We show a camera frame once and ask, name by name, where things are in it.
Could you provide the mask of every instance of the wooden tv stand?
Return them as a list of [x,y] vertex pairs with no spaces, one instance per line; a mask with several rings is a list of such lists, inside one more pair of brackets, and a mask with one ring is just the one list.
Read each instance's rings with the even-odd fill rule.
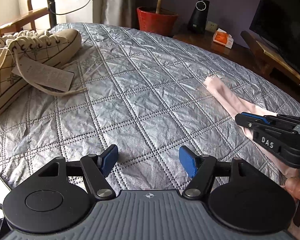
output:
[[258,65],[258,69],[252,71],[300,103],[300,74],[265,42],[258,41],[247,31],[241,32],[241,36],[249,46]]

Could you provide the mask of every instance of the blue gripper pad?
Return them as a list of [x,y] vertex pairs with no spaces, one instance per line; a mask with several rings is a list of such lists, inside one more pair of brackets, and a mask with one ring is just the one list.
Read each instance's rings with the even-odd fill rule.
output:
[[193,178],[198,171],[195,165],[195,158],[197,157],[187,146],[179,148],[179,160],[190,178]]
[[102,175],[108,177],[112,168],[118,160],[118,147],[115,144],[110,145],[103,153],[101,153],[98,158],[101,158],[101,165],[99,170]]
[[252,118],[261,120],[266,124],[270,124],[270,122],[264,116],[260,116],[260,115],[257,115],[257,114],[250,114],[250,113],[246,113],[246,112],[242,112],[241,114],[245,115],[245,116],[248,116],[248,117],[252,117]]

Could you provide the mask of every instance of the human hand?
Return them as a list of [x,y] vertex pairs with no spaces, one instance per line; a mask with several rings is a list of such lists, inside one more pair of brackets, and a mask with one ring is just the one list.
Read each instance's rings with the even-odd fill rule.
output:
[[[300,179],[293,177],[289,178],[286,181],[285,189],[296,199],[300,200]],[[300,240],[300,228],[295,226],[293,222],[288,229],[290,233],[292,233],[298,240]]]

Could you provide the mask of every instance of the wall outlet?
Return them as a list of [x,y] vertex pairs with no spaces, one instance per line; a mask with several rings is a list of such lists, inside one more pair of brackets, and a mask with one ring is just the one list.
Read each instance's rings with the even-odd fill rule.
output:
[[217,29],[218,29],[218,24],[213,22],[207,22],[206,31],[214,33],[216,32]]

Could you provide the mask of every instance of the cable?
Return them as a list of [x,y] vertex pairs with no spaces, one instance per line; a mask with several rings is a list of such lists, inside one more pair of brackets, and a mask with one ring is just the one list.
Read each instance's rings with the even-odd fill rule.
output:
[[68,13],[72,13],[72,12],[78,11],[78,10],[82,9],[83,7],[86,7],[87,4],[88,4],[90,1],[91,1],[91,0],[89,0],[84,6],[78,8],[78,9],[76,9],[76,10],[67,12],[67,13],[56,13],[56,12],[53,12],[53,11],[51,10],[51,8],[50,8],[50,3],[49,3],[49,2],[48,2],[48,8],[49,8],[49,11],[52,12],[53,14],[55,14],[55,15],[65,15],[65,14],[68,14]]

